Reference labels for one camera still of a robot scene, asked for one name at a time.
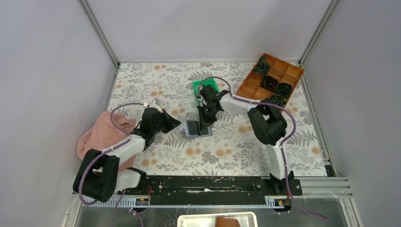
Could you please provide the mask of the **grey blue card holder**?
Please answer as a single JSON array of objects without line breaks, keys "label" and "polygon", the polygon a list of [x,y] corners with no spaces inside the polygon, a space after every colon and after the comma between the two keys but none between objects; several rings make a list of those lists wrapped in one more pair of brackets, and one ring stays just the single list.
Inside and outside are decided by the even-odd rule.
[{"label": "grey blue card holder", "polygon": [[178,116],[178,120],[181,122],[181,124],[178,126],[178,131],[182,132],[184,136],[188,138],[212,136],[212,130],[209,126],[201,130],[200,120],[188,120],[183,116]]}]

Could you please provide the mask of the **green plastic bin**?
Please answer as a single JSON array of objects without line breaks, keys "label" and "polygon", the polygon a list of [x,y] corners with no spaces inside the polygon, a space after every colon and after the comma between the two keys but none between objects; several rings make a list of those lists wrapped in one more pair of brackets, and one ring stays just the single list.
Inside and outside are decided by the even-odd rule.
[{"label": "green plastic bin", "polygon": [[192,82],[192,87],[194,89],[194,94],[195,94],[196,98],[198,98],[199,89],[202,89],[207,85],[210,85],[214,90],[219,92],[219,88],[218,88],[217,83],[216,83],[216,81],[214,79],[207,79],[204,82],[202,82],[202,80],[197,80],[195,82]]}]

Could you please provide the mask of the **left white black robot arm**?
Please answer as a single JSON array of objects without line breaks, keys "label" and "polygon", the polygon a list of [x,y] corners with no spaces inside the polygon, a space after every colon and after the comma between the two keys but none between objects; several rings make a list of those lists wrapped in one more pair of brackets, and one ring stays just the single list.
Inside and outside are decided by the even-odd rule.
[{"label": "left white black robot arm", "polygon": [[135,194],[142,194],[147,189],[147,174],[139,169],[129,167],[119,171],[124,162],[138,153],[145,151],[155,139],[155,135],[168,133],[181,125],[181,122],[158,104],[143,103],[142,117],[138,126],[126,132],[113,119],[114,111],[109,114],[111,124],[125,136],[118,143],[105,149],[90,149],[84,156],[73,191],[79,195],[85,205],[107,202],[117,192],[128,189]]}]

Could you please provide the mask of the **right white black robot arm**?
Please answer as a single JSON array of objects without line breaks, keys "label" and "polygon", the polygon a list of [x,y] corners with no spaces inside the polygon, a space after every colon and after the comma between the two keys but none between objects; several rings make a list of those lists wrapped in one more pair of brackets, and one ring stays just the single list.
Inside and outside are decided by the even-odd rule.
[{"label": "right white black robot arm", "polygon": [[285,170],[283,155],[278,151],[277,143],[286,135],[287,122],[281,111],[269,98],[261,101],[233,96],[230,91],[218,92],[211,85],[200,86],[197,106],[200,115],[198,131],[217,121],[217,113],[233,112],[248,117],[256,138],[266,146],[270,160],[271,188],[274,193],[283,195],[290,189],[293,173]]}]

